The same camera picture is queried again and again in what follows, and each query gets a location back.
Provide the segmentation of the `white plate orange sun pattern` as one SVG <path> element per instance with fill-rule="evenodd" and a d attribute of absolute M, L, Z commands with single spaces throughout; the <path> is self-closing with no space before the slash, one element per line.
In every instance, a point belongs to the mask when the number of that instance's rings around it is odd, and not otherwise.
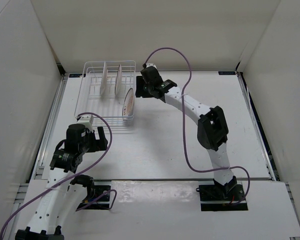
<path fill-rule="evenodd" d="M 134 104 L 135 104 L 134 90 L 133 88 L 130 88 L 125 96 L 124 103 L 123 103 L 123 108 L 122 108 L 123 117 L 130 117 L 133 115 Z"/>

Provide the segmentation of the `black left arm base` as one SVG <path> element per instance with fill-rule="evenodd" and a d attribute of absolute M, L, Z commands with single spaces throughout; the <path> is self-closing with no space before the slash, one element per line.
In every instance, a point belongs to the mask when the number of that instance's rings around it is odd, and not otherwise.
<path fill-rule="evenodd" d="M 94 199 L 99 197 L 99 195 L 109 191 L 111 189 L 110 185 L 95 185 L 94 186 L 94 195 L 90 196 L 88 199 L 83 200 L 77 207 L 77 209 L 80 209 L 84 206 L 86 206 L 88 203 L 92 202 Z M 108 210 L 110 207 L 110 193 L 107 193 L 103 197 L 99 199 L 99 201 L 93 203 L 92 205 L 88 206 L 84 210 Z"/>

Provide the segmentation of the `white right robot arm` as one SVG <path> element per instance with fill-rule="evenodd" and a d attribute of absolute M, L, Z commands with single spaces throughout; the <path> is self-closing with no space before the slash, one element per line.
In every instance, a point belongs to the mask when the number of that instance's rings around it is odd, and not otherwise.
<path fill-rule="evenodd" d="M 143 65 L 136 77 L 137 98 L 155 98 L 182 112 L 182 135 L 185 135 L 185 117 L 197 125 L 197 140 L 207 150 L 213 168 L 214 193 L 220 200 L 228 199 L 237 179 L 230 169 L 227 154 L 228 125 L 221 107 L 206 106 L 194 98 L 182 94 L 182 90 L 170 79 L 163 80 L 154 65 Z"/>

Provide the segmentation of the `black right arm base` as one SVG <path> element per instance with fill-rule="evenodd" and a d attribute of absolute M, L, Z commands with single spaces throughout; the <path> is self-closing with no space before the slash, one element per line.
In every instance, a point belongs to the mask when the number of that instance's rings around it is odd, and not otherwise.
<path fill-rule="evenodd" d="M 228 194 L 224 195 L 215 185 L 199 185 L 200 209 L 202 212 L 247 211 L 248 204 L 242 200 L 245 195 L 242 184 L 237 184 Z"/>

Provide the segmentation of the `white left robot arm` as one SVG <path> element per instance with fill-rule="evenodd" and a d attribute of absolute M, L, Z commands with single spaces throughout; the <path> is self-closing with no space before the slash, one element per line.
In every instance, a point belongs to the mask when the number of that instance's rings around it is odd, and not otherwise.
<path fill-rule="evenodd" d="M 55 147 L 46 189 L 39 196 L 25 203 L 38 200 L 38 206 L 25 229 L 15 234 L 17 240 L 63 240 L 63 224 L 70 212 L 76 211 L 81 200 L 90 200 L 95 194 L 94 180 L 78 172 L 86 153 L 109 150 L 111 141 L 102 126 L 93 130 L 88 122 L 68 126 L 65 139 Z"/>

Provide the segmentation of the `white plate middle in rack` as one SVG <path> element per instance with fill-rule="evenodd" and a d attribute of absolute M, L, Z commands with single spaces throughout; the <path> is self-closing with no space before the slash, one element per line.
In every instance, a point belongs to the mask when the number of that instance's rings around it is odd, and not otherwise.
<path fill-rule="evenodd" d="M 122 83 L 122 65 L 120 64 L 118 66 L 117 75 L 115 79 L 115 88 L 114 88 L 115 96 L 118 96 L 120 92 L 121 83 Z"/>

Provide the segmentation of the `white plate in rack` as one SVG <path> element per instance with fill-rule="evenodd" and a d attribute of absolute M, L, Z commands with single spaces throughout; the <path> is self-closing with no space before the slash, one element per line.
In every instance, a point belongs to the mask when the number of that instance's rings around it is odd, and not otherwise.
<path fill-rule="evenodd" d="M 102 96 L 106 90 L 107 86 L 107 75 L 108 75 L 108 65 L 105 61 L 103 64 L 103 71 L 102 71 L 102 77 L 100 82 L 100 89 L 99 89 L 99 95 Z"/>
<path fill-rule="evenodd" d="M 114 88 L 115 96 L 118 96 L 120 92 L 121 83 L 122 83 L 122 65 L 120 64 L 118 66 L 117 75 L 115 79 L 115 88 Z"/>

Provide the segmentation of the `white plate left in rack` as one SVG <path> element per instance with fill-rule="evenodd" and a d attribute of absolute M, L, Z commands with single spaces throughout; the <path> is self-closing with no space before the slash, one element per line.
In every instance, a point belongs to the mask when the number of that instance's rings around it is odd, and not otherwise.
<path fill-rule="evenodd" d="M 102 77 L 100 82 L 100 89 L 99 89 L 99 95 L 102 96 L 106 90 L 107 86 L 107 75 L 108 75 L 108 65 L 105 61 L 103 64 L 103 71 L 102 71 Z"/>

